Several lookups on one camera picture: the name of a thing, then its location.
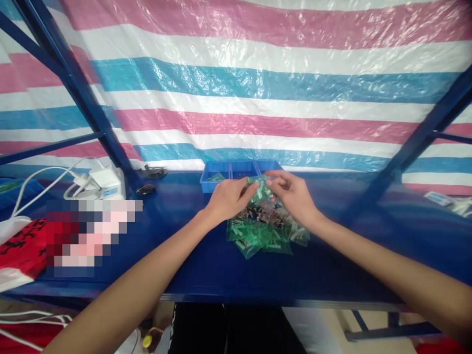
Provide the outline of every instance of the person's leg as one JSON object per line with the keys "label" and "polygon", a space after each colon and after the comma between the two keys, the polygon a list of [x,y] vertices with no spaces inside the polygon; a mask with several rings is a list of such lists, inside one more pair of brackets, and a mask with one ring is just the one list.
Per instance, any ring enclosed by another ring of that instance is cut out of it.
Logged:
{"label": "person's leg", "polygon": [[282,308],[225,305],[227,354],[306,354]]}
{"label": "person's leg", "polygon": [[169,354],[223,354],[226,326],[221,304],[176,302]]}

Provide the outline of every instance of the blue workbench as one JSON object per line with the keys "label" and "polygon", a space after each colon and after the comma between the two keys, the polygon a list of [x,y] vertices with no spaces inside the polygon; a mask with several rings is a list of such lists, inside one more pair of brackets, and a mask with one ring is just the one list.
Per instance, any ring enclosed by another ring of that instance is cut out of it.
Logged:
{"label": "blue workbench", "polygon": [[[128,224],[110,255],[102,257],[93,276],[59,277],[62,268],[50,268],[34,283],[6,295],[97,297],[139,259],[185,225],[209,200],[202,193],[200,172],[169,173],[152,183],[156,192],[144,197],[139,222]],[[335,221],[359,197],[365,197],[376,174],[300,173],[319,209]],[[47,198],[60,198],[48,193]],[[42,198],[31,217],[44,216]],[[393,183],[378,202],[363,200],[364,212],[350,228],[395,252],[413,258],[472,285],[472,220]],[[232,242],[226,242],[226,223],[211,231],[189,256],[163,295],[163,300],[215,303],[263,303],[285,306],[398,311],[403,302],[378,280],[316,237],[307,248],[292,244],[294,255],[259,252],[245,260]]]}

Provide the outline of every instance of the blue plastic bin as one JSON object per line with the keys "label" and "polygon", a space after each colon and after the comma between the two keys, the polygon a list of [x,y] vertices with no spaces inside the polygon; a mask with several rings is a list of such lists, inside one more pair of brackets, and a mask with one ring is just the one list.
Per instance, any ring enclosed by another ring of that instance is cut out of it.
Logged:
{"label": "blue plastic bin", "polygon": [[200,177],[200,184],[204,193],[213,193],[218,183],[221,181],[207,181],[208,178],[213,177],[217,173],[221,173],[224,178],[231,179],[231,165],[225,161],[209,161],[205,164],[202,176]]}
{"label": "blue plastic bin", "polygon": [[[16,183],[17,186],[7,191],[0,193],[0,210],[12,207],[16,204],[18,194],[20,193],[21,185],[23,184],[24,179],[14,179],[14,178],[0,178],[0,187],[10,183]],[[39,184],[35,179],[31,179],[25,187],[25,190],[22,195],[22,199],[34,197],[41,193],[44,190],[44,187]]]}
{"label": "blue plastic bin", "polygon": [[246,161],[210,161],[205,164],[200,184],[204,193],[213,193],[221,181],[207,181],[216,173],[220,172],[225,178],[239,179],[243,177],[260,176],[266,171],[282,170],[277,161],[273,160],[246,160]]}
{"label": "blue plastic bin", "polygon": [[272,160],[256,160],[254,161],[261,175],[271,170],[283,170],[282,166],[277,161]]}
{"label": "blue plastic bin", "polygon": [[231,161],[231,171],[233,172],[232,179],[239,179],[243,177],[254,177],[259,176],[261,172],[256,167],[256,164],[252,160],[247,161]]}

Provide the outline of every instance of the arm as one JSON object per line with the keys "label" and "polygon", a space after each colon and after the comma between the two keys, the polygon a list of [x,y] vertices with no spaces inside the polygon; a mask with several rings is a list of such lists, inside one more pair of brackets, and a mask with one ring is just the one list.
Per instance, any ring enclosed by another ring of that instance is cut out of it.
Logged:
{"label": "arm", "polygon": [[276,177],[267,185],[298,223],[382,281],[445,334],[471,344],[471,287],[330,221],[315,207],[302,178],[284,171],[267,174]]}
{"label": "arm", "polygon": [[205,209],[105,290],[43,353],[114,353],[158,302],[202,238],[246,207],[259,187],[254,183],[241,196],[246,183],[247,178],[221,182]]}

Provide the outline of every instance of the white power strip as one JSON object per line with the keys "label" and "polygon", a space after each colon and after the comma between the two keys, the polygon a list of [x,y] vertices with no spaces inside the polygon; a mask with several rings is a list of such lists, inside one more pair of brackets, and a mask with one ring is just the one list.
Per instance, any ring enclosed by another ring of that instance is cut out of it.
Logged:
{"label": "white power strip", "polygon": [[120,168],[116,168],[115,172],[119,178],[118,184],[104,188],[104,189],[92,189],[85,190],[80,192],[75,197],[69,197],[68,193],[71,191],[73,186],[70,189],[66,190],[64,193],[64,199],[66,200],[126,200],[125,192],[125,183],[124,183],[124,174]]}
{"label": "white power strip", "polygon": [[101,198],[98,198],[98,200],[126,200],[123,171],[121,168],[117,168],[116,173],[121,183],[116,186],[101,190],[100,192],[102,192],[102,195]]}

